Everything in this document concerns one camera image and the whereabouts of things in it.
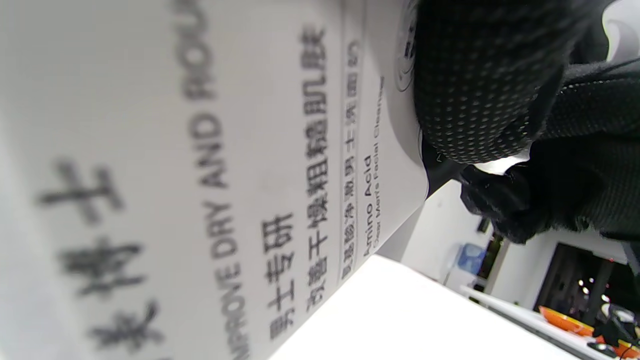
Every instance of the orange tray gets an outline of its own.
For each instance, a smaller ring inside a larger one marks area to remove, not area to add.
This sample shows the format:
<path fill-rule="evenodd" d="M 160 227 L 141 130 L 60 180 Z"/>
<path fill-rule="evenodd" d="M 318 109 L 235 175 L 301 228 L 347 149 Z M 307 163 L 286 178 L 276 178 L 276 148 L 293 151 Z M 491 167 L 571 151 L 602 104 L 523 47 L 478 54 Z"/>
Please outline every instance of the orange tray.
<path fill-rule="evenodd" d="M 581 323 L 574 318 L 558 313 L 548 307 L 540 306 L 538 309 L 540 309 L 542 316 L 547 319 L 547 322 L 555 327 L 580 336 L 593 336 L 593 328 L 585 323 Z"/>
<path fill-rule="evenodd" d="M 596 341 L 601 344 L 604 344 L 604 338 L 602 336 L 599 336 L 596 339 Z M 616 351 L 616 354 L 618 356 L 622 356 L 622 353 L 625 353 L 625 359 L 628 359 L 628 358 L 636 359 L 640 357 L 640 350 L 637 347 L 632 347 L 630 343 L 624 342 L 622 340 L 618 340 L 618 343 L 620 345 L 618 347 L 613 348 L 613 350 Z"/>

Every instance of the white wall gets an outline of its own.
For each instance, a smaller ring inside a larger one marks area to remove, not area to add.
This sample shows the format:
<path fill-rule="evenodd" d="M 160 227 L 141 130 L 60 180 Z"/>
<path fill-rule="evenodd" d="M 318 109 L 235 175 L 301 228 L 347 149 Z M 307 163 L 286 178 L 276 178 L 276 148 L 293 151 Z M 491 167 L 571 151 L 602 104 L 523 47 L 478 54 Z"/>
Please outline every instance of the white wall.
<path fill-rule="evenodd" d="M 499 271 L 492 272 L 490 294 L 533 309 L 558 243 L 593 252 L 596 256 L 626 263 L 622 245 L 597 233 L 550 231 L 529 240 L 527 245 L 510 244 Z"/>
<path fill-rule="evenodd" d="M 410 236 L 402 263 L 410 268 L 442 282 L 452 265 L 460 245 L 475 243 L 486 247 L 492 230 L 477 233 L 480 217 L 471 215 L 460 200 L 460 184 L 449 181 L 418 209 L 409 222 L 389 238 L 406 239 Z"/>

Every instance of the black knit glove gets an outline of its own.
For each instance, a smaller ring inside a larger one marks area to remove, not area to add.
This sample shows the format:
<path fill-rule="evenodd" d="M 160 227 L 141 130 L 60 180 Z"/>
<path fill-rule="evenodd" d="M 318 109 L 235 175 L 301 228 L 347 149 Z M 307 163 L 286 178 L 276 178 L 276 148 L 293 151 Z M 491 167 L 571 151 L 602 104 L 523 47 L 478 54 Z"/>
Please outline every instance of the black knit glove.
<path fill-rule="evenodd" d="M 518 154 L 541 134 L 569 54 L 603 4 L 421 2 L 414 98 L 425 139 L 461 164 Z"/>
<path fill-rule="evenodd" d="M 467 208 L 517 243 L 550 227 L 640 241 L 640 61 L 572 66 L 546 123 L 505 176 L 463 171 Z"/>

